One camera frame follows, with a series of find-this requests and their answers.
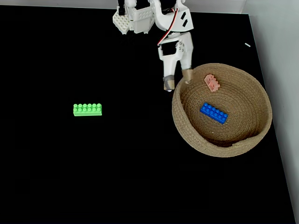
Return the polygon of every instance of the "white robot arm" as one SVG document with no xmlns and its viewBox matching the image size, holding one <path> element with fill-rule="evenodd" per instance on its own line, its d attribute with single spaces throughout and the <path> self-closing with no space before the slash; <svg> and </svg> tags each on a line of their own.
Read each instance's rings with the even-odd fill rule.
<svg viewBox="0 0 299 224">
<path fill-rule="evenodd" d="M 161 30 L 167 30 L 166 34 L 158 43 L 158 53 L 164 63 L 164 89 L 171 91 L 175 89 L 174 73 L 177 61 L 181 62 L 183 76 L 189 83 L 192 78 L 191 60 L 193 43 L 191 34 L 179 33 L 193 29 L 191 13 L 188 7 L 183 5 L 185 0 L 177 0 L 172 13 L 163 14 L 160 0 L 148 0 L 149 6 L 136 9 L 136 0 L 118 0 L 119 5 L 113 15 L 113 23 L 126 34 L 129 30 L 135 33 L 147 34 L 155 22 Z M 177 42 L 176 53 L 171 55 L 163 54 L 163 44 Z"/>
</svg>

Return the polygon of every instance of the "lego brick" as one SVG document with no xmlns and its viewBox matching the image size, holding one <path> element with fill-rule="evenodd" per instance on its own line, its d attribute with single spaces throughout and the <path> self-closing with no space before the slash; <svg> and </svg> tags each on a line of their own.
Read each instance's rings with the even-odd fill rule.
<svg viewBox="0 0 299 224">
<path fill-rule="evenodd" d="M 208 103 L 204 103 L 200 112 L 204 113 L 205 115 L 213 118 L 214 120 L 224 124 L 228 118 L 228 115 L 215 107 L 209 105 Z"/>
<path fill-rule="evenodd" d="M 218 88 L 220 87 L 220 85 L 218 84 L 218 81 L 216 80 L 216 78 L 211 74 L 209 74 L 205 77 L 205 82 L 206 82 L 206 84 L 209 87 L 211 92 L 217 91 Z"/>
<path fill-rule="evenodd" d="M 74 116 L 100 116 L 102 115 L 101 104 L 74 104 Z"/>
</svg>

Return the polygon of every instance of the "cable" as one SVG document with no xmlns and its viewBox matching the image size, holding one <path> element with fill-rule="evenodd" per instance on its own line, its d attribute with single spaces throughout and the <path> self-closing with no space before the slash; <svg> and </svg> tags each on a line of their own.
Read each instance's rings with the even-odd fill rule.
<svg viewBox="0 0 299 224">
<path fill-rule="evenodd" d="M 164 36 L 159 40 L 159 42 L 158 42 L 158 44 L 157 44 L 158 46 L 159 46 L 160 43 L 165 39 L 165 37 L 167 37 L 167 35 L 170 33 L 170 31 L 171 31 L 171 29 L 172 29 L 172 27 L 173 27 L 173 25 L 174 25 L 174 22 L 175 22 L 175 20 L 176 20 L 176 18 L 177 18 L 177 15 L 178 15 L 178 8 L 177 8 L 177 10 L 176 10 L 176 12 L 175 12 L 175 14 L 174 14 L 173 20 L 172 20 L 172 22 L 171 22 L 171 25 L 170 25 L 168 31 L 167 31 L 167 32 L 164 34 Z"/>
</svg>

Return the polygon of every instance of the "woven basket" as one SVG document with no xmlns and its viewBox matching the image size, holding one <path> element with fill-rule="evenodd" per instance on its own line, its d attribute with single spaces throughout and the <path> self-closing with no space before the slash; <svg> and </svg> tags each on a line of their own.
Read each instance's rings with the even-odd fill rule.
<svg viewBox="0 0 299 224">
<path fill-rule="evenodd" d="M 211 92 L 204 81 L 215 76 L 221 85 Z M 221 124 L 200 112 L 207 102 L 228 114 Z M 196 150 L 217 157 L 241 155 L 256 146 L 268 132 L 272 109 L 268 95 L 250 74 L 224 64 L 204 64 L 194 69 L 193 80 L 181 80 L 172 100 L 178 132 Z"/>
</svg>

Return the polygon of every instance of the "black table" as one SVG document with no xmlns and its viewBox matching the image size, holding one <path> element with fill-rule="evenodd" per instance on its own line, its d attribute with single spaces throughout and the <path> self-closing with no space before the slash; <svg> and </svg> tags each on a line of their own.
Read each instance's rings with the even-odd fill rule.
<svg viewBox="0 0 299 224">
<path fill-rule="evenodd" d="M 173 93 L 163 90 L 156 43 L 164 31 L 154 25 L 147 35 L 122 35 L 114 13 L 0 7 L 7 31 L 28 40 L 28 92 L 40 111 L 30 117 L 31 170 L 16 182 L 29 187 L 16 191 L 14 218 L 294 223 L 274 126 L 237 157 L 190 147 L 173 123 Z M 228 64 L 264 86 L 248 15 L 192 13 L 192 19 L 194 68 Z M 178 63 L 176 83 L 181 77 Z M 74 117 L 73 104 L 80 103 L 101 103 L 103 115 Z"/>
</svg>

